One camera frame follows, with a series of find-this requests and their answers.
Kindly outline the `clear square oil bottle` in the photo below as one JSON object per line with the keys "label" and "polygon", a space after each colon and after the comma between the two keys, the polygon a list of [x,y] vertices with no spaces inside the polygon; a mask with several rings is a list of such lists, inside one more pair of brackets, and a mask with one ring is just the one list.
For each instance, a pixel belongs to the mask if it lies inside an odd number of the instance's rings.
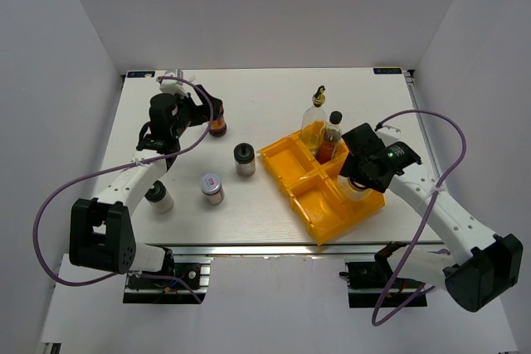
{"label": "clear square oil bottle", "polygon": [[325,102],[325,87],[319,86],[312,95],[312,106],[303,115],[300,139],[310,152],[317,153],[321,140],[321,129],[326,123],[326,113],[323,105]]}

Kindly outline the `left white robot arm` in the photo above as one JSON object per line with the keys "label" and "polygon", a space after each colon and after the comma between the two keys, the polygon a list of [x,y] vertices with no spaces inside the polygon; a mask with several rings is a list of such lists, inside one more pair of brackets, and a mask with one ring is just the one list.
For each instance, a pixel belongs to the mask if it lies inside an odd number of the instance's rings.
{"label": "left white robot arm", "polygon": [[79,199],[71,208],[69,259],[73,265],[115,274],[146,273],[156,286],[165,287],[175,277],[169,250],[137,242],[131,216],[150,195],[156,202],[168,199],[161,177],[171,168],[181,149],[186,129],[218,120],[222,101],[201,85],[200,99],[180,88],[155,95],[149,102],[149,121],[139,132],[131,166],[94,198]]}

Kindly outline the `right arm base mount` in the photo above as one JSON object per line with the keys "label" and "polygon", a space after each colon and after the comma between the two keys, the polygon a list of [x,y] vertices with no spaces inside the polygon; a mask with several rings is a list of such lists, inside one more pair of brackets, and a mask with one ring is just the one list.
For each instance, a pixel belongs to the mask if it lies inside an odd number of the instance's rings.
{"label": "right arm base mount", "polygon": [[[341,244],[344,270],[339,277],[347,284],[348,306],[351,309],[369,309],[377,304],[392,271],[378,260],[378,253],[385,255],[405,248],[405,242],[389,242],[381,245]],[[382,302],[382,308],[397,308],[407,301],[421,283],[413,279],[397,278]]]}

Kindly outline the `black cap chili sauce bottle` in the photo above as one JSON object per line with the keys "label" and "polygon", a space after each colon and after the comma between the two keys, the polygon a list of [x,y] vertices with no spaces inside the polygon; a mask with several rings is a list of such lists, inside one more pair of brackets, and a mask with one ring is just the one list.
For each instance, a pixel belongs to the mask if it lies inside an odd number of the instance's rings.
{"label": "black cap chili sauce bottle", "polygon": [[337,152],[342,136],[340,128],[342,119],[343,114],[335,110],[330,114],[328,123],[322,128],[322,140],[316,156],[320,164],[325,164],[332,160]]}

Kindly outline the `clear glass jar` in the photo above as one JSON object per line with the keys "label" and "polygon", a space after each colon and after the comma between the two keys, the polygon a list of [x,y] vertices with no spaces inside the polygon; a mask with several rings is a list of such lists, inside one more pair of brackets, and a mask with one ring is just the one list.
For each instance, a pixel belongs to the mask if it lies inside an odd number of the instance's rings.
{"label": "clear glass jar", "polygon": [[350,201],[363,201],[368,198],[373,190],[364,186],[355,187],[348,177],[338,175],[337,186],[339,191]]}

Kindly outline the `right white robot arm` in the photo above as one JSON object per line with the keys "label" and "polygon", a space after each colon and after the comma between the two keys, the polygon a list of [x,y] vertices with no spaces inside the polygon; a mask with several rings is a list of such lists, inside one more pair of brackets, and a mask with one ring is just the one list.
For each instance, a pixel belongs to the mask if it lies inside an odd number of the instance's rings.
{"label": "right white robot arm", "polygon": [[342,136],[348,149],[339,180],[355,201],[391,191],[436,232],[447,254],[392,242],[375,256],[376,280],[392,287],[412,279],[445,290],[476,313],[516,285],[524,252],[512,234],[501,236],[480,223],[429,176],[420,156],[392,133],[361,124]]}

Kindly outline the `red lid sauce jar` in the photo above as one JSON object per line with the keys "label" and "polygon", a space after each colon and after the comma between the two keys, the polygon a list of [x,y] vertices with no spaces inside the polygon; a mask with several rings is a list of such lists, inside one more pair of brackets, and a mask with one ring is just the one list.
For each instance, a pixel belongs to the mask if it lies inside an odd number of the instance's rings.
{"label": "red lid sauce jar", "polygon": [[224,116],[224,107],[221,106],[216,118],[212,121],[209,133],[213,137],[222,137],[227,132],[227,123]]}

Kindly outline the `silver lid spice jar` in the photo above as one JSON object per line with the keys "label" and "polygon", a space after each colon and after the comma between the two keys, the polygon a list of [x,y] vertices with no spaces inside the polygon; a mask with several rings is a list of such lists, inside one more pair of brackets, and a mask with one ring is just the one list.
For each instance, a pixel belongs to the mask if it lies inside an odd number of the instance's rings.
{"label": "silver lid spice jar", "polygon": [[221,178],[215,173],[208,173],[202,177],[200,189],[213,205],[220,204],[225,197]]}

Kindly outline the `black top salt grinder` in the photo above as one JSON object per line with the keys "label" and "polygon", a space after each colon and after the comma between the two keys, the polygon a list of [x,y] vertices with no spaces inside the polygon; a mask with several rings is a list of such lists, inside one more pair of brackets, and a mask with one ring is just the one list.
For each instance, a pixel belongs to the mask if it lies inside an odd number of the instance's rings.
{"label": "black top salt grinder", "polygon": [[159,180],[148,189],[144,198],[151,205],[152,209],[159,214],[167,213],[173,208],[173,198]]}

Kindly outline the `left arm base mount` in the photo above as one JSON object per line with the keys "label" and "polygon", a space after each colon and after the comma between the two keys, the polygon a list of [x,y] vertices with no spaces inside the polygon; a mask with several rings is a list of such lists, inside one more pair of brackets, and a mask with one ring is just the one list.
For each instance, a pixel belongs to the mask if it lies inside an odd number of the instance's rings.
{"label": "left arm base mount", "polygon": [[134,272],[125,281],[124,304],[201,304],[209,286],[212,260],[176,255],[165,248],[160,271]]}

